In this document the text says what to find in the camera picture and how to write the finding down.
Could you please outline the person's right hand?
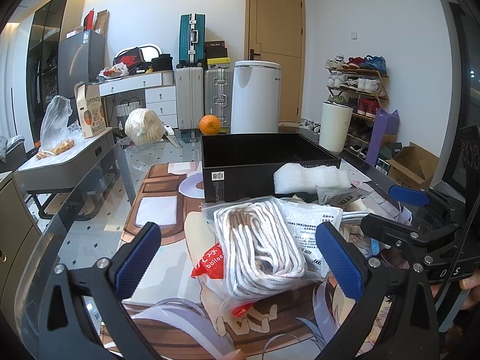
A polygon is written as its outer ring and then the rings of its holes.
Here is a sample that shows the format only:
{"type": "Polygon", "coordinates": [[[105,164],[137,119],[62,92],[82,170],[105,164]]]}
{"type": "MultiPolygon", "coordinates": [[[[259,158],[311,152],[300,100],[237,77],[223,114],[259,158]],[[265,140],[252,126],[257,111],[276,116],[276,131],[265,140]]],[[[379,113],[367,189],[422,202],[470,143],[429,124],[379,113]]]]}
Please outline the person's right hand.
{"type": "Polygon", "coordinates": [[[465,290],[468,293],[460,308],[462,310],[468,310],[475,307],[475,305],[479,303],[480,271],[476,270],[473,275],[460,280],[458,284],[462,290],[465,290]]]}

